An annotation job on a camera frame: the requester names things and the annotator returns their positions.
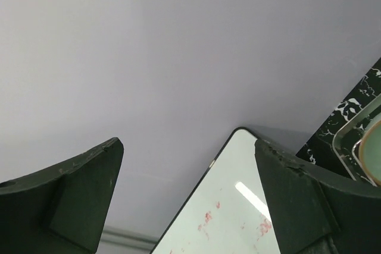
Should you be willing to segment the green ceramic bowl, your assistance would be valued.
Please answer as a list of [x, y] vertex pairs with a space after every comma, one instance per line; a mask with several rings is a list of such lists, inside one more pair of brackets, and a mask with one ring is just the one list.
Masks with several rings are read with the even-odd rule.
[[358, 157], [364, 172], [380, 186], [380, 121], [364, 133]]

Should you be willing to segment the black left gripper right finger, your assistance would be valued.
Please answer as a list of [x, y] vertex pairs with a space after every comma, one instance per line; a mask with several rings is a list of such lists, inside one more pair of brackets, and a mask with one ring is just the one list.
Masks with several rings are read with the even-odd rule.
[[261, 139], [255, 159], [281, 253], [380, 253], [380, 188]]

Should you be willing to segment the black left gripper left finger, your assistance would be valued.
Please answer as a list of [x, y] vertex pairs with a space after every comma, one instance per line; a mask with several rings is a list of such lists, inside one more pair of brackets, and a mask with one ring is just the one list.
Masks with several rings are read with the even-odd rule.
[[113, 137], [1, 183], [1, 253], [96, 253], [123, 159]]

